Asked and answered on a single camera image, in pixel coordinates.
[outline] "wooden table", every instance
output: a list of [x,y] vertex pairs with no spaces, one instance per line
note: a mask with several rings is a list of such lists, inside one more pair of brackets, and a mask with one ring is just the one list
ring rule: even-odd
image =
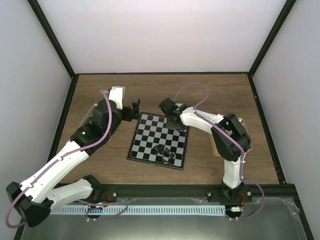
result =
[[[100,90],[125,86],[123,104],[140,98],[140,111],[162,114],[158,108],[165,98],[173,98],[185,84],[199,82],[209,89],[209,97],[198,109],[212,113],[234,113],[244,119],[253,149],[244,164],[247,180],[277,184],[278,179],[260,121],[249,80],[245,74],[97,74],[80,75],[59,143],[60,150],[94,103],[103,96]],[[177,103],[195,105],[205,96],[201,86],[190,86]],[[184,170],[127,160],[137,121],[123,121],[112,139],[89,159],[75,167],[63,180],[72,183],[85,175],[104,184],[220,184],[224,161],[213,156],[208,133],[190,128]]]

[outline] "black metal frame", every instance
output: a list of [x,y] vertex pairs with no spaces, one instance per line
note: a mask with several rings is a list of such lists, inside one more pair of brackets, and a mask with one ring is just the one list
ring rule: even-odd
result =
[[[65,69],[71,77],[70,87],[67,93],[67,97],[64,102],[63,110],[58,122],[58,126],[54,135],[53,143],[49,152],[48,161],[52,159],[57,152],[59,141],[62,135],[62,131],[66,122],[68,111],[72,102],[72,98],[76,89],[77,81],[80,74],[75,74],[73,71],[63,49],[61,48],[57,37],[55,36],[52,28],[50,27],[49,22],[46,19],[45,14],[43,13],[37,0],[28,0],[31,8],[33,9],[36,17],[38,18],[40,24],[42,25],[45,33],[47,34],[49,40],[51,41],[54,49],[56,50],[61,62],[63,63]],[[259,54],[257,55],[251,69],[249,72],[144,72],[144,73],[81,73],[82,75],[86,74],[108,74],[108,75],[128,75],[128,74],[247,74],[249,83],[252,89],[252,93],[255,99],[255,103],[259,112],[259,116],[262,122],[263,130],[266,136],[266,140],[270,149],[274,167],[277,173],[277,177],[280,184],[264,184],[261,185],[266,197],[292,197],[295,205],[299,208],[300,213],[299,217],[303,224],[303,228],[307,239],[312,240],[313,235],[309,227],[305,212],[301,205],[296,187],[294,184],[288,184],[279,161],[279,157],[273,142],[266,117],[264,115],[263,108],[261,106],[259,96],[253,81],[253,76],[256,73],[259,65],[263,61],[267,51],[269,50],[272,42],[277,36],[279,30],[281,29],[283,23],[285,22],[287,16],[289,15],[291,9],[293,8],[296,0],[287,0],[284,4],[277,20],[275,21],[270,33],[268,34]],[[108,185],[103,184],[105,189],[116,189],[117,198],[152,198],[152,197],[167,197],[167,198],[206,198],[208,196],[208,190],[214,191],[221,188],[220,185]],[[246,189],[249,189],[252,197],[261,196],[260,190],[254,185],[246,185]],[[24,227],[18,228],[15,240],[21,239]]]

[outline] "white wall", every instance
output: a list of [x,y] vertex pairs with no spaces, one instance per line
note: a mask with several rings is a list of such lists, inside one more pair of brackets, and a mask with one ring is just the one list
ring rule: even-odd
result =
[[39,0],[76,73],[249,71],[285,0]]
[[297,1],[254,76],[281,165],[320,239],[320,1]]
[[[0,7],[0,235],[10,201],[7,185],[28,178],[48,158],[70,77],[26,0]],[[11,224],[19,215],[12,211]]]

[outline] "black and white chessboard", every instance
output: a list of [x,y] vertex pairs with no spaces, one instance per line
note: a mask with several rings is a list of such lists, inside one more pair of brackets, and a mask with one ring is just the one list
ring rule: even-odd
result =
[[[127,159],[183,170],[189,129],[177,131],[166,128],[166,125],[165,116],[142,112]],[[156,146],[164,146],[172,155],[158,153]]]

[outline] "robotic arm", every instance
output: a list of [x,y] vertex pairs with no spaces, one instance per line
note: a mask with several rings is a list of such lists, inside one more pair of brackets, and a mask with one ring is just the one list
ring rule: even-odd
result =
[[235,140],[246,153],[251,148],[251,139],[236,115],[229,113],[222,116],[195,111],[192,106],[175,104],[169,98],[162,101],[159,108],[169,119],[168,128],[181,130],[186,126],[191,126],[213,136],[217,151],[224,158],[222,192],[228,200],[236,198],[243,186],[240,178],[243,164],[241,162],[242,152],[224,134],[213,127],[216,125],[222,132]]
[[[124,95],[124,87],[114,86],[112,89],[109,89],[108,99],[111,115],[109,115],[110,111],[108,111],[108,106],[104,99],[98,104],[96,103],[92,111],[87,114],[84,124],[75,131],[70,137],[70,141],[66,143],[53,159],[21,184],[12,182],[7,186],[6,191],[11,202],[26,190],[14,208],[29,227],[40,224],[47,218],[51,210],[79,199],[89,198],[91,201],[96,201],[101,195],[101,184],[92,175],[85,176],[83,179],[63,187],[54,187],[75,166],[85,161],[108,142],[122,120],[131,121],[132,119],[139,118],[140,100],[138,99],[136,102],[133,102],[132,108],[130,106],[123,106],[122,99]],[[112,119],[111,127],[108,135],[102,142],[86,150],[75,151],[100,140],[106,133],[109,118]],[[39,175],[41,175],[41,178],[34,182]]]

